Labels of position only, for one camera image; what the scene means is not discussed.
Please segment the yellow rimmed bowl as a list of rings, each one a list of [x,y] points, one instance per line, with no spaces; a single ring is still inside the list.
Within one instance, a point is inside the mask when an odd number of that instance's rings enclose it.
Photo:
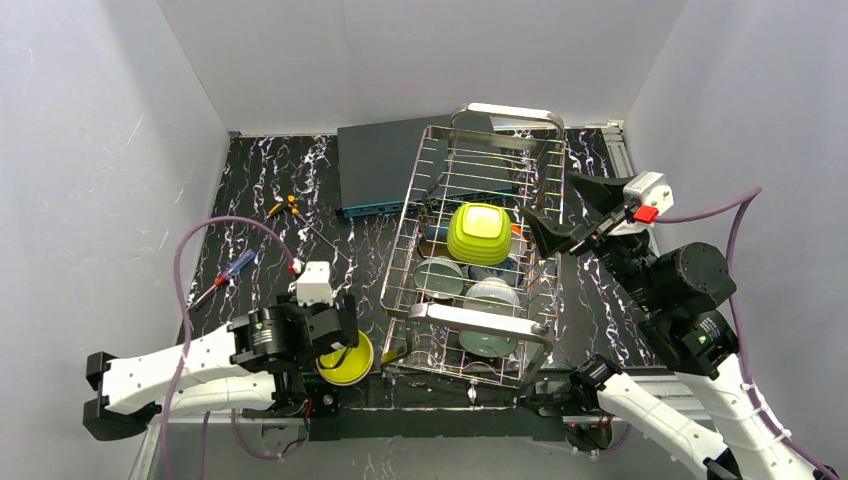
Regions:
[[[330,384],[351,386],[361,381],[371,370],[375,353],[368,336],[358,332],[358,345],[320,356],[316,361],[318,373]]]

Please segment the blue white floral bowl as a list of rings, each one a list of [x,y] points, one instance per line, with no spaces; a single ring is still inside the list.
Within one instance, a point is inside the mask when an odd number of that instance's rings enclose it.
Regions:
[[[469,264],[467,274],[468,278],[472,281],[499,278],[513,288],[520,287],[525,278],[523,267],[512,258],[506,258],[496,265]]]

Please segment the lime green square bowl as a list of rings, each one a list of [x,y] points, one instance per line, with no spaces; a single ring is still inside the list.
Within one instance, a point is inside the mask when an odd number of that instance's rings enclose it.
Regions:
[[[465,203],[453,214],[447,236],[450,255],[461,263],[495,265],[511,248],[512,222],[504,208]]]

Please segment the pale white ribbed bowl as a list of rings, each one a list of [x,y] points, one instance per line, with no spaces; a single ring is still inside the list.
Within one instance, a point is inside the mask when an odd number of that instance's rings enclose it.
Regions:
[[[497,277],[487,277],[472,285],[465,294],[463,308],[509,317],[520,317],[523,310],[516,291]]]

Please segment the steel wire dish rack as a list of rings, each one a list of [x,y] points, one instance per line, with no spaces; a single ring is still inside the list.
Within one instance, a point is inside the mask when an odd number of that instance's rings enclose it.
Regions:
[[[563,212],[564,133],[553,112],[480,102],[423,129],[381,290],[382,369],[529,388],[561,273],[529,216]]]

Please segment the dark blue gold bowl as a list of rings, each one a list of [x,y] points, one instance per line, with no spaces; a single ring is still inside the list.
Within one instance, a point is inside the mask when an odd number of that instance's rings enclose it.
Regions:
[[[450,257],[447,246],[448,232],[449,227],[445,225],[427,226],[416,247],[419,256],[423,259]]]

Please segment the teal speckled bowl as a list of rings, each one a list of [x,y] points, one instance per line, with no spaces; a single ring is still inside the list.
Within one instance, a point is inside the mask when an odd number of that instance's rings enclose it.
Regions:
[[[447,300],[462,294],[464,275],[460,266],[447,257],[422,261],[413,272],[415,287],[435,300]]]

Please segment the light green bowl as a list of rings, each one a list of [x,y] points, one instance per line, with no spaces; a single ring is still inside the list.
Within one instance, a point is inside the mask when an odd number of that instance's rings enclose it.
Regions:
[[[459,343],[467,352],[486,358],[510,355],[518,347],[514,338],[469,330],[459,332]]]

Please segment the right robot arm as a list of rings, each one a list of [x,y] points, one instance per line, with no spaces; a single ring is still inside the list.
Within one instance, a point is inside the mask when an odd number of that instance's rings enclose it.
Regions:
[[[649,347],[690,389],[712,427],[679,413],[601,355],[574,369],[555,398],[626,421],[699,479],[834,478],[831,467],[793,442],[752,378],[740,325],[720,312],[736,291],[724,253],[703,242],[652,251],[651,227],[674,203],[665,177],[567,180],[595,217],[568,225],[523,208],[539,255],[593,254],[645,314],[639,328]]]

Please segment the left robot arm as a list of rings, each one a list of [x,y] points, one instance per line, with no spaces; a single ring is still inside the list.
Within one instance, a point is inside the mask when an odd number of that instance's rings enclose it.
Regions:
[[[96,396],[82,424],[114,441],[142,433],[156,415],[246,408],[280,416],[307,402],[304,369],[358,344],[353,295],[311,306],[284,295],[186,345],[131,358],[89,355],[85,378]]]

